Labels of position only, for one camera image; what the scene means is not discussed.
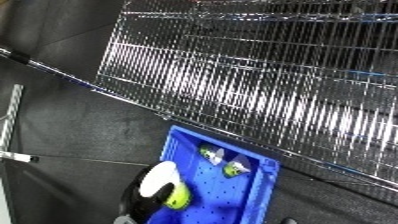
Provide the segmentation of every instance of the white object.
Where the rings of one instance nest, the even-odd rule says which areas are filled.
[[[223,148],[219,148],[217,151],[208,150],[207,153],[210,163],[214,166],[220,164],[225,155],[225,151]]]
[[[173,183],[175,186],[181,184],[177,164],[171,161],[162,162],[152,168],[142,180],[139,192],[144,198],[152,197],[168,183]]]
[[[33,156],[31,156],[31,155],[13,153],[13,152],[3,152],[3,151],[0,151],[0,158],[11,159],[11,160],[25,162],[25,163],[30,163],[33,160]]]
[[[230,162],[230,164],[239,169],[242,173],[249,173],[251,171],[250,161],[244,155],[238,155]]]

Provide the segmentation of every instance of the blue tray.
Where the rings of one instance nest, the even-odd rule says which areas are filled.
[[[203,143],[223,148],[224,161],[213,166],[204,159],[198,152]],[[223,166],[239,154],[249,158],[252,171],[225,178]],[[171,128],[160,159],[177,164],[193,198],[183,211],[162,208],[149,224],[263,223],[279,171],[277,161],[177,126]]]

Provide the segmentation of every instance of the metal wire rack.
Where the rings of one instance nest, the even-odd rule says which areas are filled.
[[[128,0],[96,84],[398,189],[398,2]]]

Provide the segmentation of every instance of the small bottle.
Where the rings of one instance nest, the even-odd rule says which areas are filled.
[[[199,153],[207,159],[211,164],[217,166],[224,158],[224,149],[210,144],[202,144],[199,146]]]
[[[223,168],[223,174],[226,178],[236,177],[243,173],[249,173],[251,170],[250,161],[244,155],[238,155]]]

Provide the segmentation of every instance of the gray floor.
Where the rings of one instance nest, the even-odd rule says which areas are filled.
[[[122,0],[20,0],[0,6],[0,44],[93,80]],[[14,83],[26,86],[11,149],[37,164],[6,161],[16,224],[106,224],[123,188],[157,160],[171,122],[138,107],[0,60],[0,112]],[[396,207],[283,169],[267,223],[396,223]]]

